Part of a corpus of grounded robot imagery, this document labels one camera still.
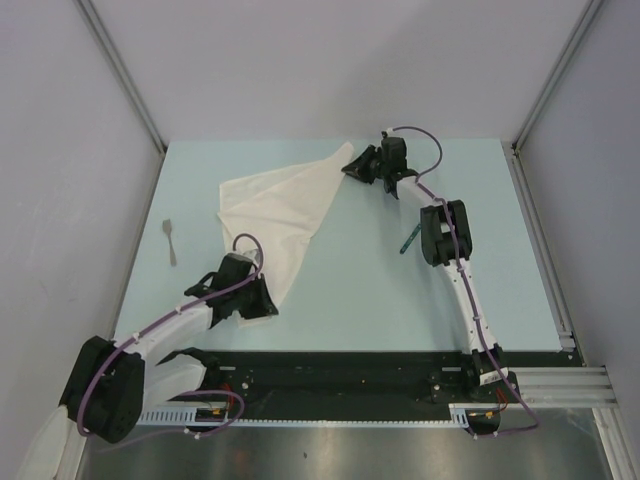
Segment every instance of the white wall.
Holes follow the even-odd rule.
[[[159,158],[70,0],[0,4],[0,478],[107,334]]]
[[[579,340],[640,452],[640,2],[614,0],[525,144]]]
[[[511,140],[585,3],[95,0],[171,140]]]

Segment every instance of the light blue table surface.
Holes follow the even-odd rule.
[[[378,139],[349,139],[355,155]],[[345,139],[174,142],[167,153],[135,260],[116,336],[175,308],[182,292],[216,270],[224,255],[221,182],[323,159]],[[467,207],[474,280],[494,335],[506,350],[559,350],[560,343],[520,206],[498,140],[446,140],[444,161],[426,182]],[[436,159],[427,139],[408,138],[410,166]],[[418,223],[374,186],[345,178],[311,240],[280,315],[250,327],[226,320],[189,345],[210,350],[433,351],[459,349],[459,318],[420,237]],[[178,266],[169,265],[162,221],[173,223]]]

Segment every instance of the white tabletop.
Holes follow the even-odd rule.
[[[151,323],[182,292],[216,270],[223,255],[218,185],[323,159],[345,139],[171,143],[144,229],[116,336]],[[356,155],[378,139],[352,140]],[[410,167],[431,165],[427,139],[407,139]],[[560,343],[520,206],[498,140],[446,140],[444,161],[425,181],[465,202],[474,280],[505,350],[557,351]],[[240,327],[225,320],[189,345],[208,350],[434,351],[462,345],[453,297],[420,252],[399,249],[419,215],[399,214],[380,182],[345,178],[312,239],[280,315]],[[178,265],[169,264],[162,221],[171,219]]]

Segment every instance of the folded cloth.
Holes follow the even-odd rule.
[[[220,211],[224,243],[231,251],[240,233],[255,236],[264,251],[269,294],[280,307],[302,266],[311,237],[329,211],[351,162],[353,145],[345,143],[329,158],[220,184]],[[255,248],[241,239],[238,250]]]

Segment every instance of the teal marker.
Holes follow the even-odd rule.
[[[404,245],[402,245],[402,248],[400,249],[400,255],[406,252],[407,248],[409,248],[411,243],[413,243],[413,241],[416,239],[416,237],[418,236],[418,233],[420,233],[420,228],[421,228],[420,224],[418,224],[416,225],[416,228],[413,229],[413,232],[411,232],[411,235],[409,235],[409,238],[407,238],[407,241],[404,242]]]

